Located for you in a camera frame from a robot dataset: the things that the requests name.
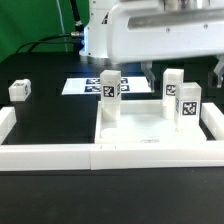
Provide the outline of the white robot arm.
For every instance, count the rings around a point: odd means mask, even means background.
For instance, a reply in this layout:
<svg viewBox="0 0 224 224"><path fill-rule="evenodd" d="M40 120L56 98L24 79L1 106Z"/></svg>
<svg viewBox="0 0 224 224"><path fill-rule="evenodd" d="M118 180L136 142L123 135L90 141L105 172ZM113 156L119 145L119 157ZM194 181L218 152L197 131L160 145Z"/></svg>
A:
<svg viewBox="0 0 224 224"><path fill-rule="evenodd" d="M224 0L89 0L80 58L87 63L140 62L149 83L151 64L213 55L210 84L224 77Z"/></svg>

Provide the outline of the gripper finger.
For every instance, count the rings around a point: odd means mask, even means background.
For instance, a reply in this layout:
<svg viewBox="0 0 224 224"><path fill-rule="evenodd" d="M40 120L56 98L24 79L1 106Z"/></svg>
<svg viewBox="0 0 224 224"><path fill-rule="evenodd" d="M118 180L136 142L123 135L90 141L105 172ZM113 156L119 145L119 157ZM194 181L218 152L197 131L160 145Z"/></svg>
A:
<svg viewBox="0 0 224 224"><path fill-rule="evenodd" d="M152 72L152 62L146 61L141 63L141 70L144 73L148 86L151 88L151 91L155 91L155 75Z"/></svg>
<svg viewBox="0 0 224 224"><path fill-rule="evenodd" d="M224 55L217 57L218 63L208 75L208 85L211 88L221 88L224 77Z"/></svg>

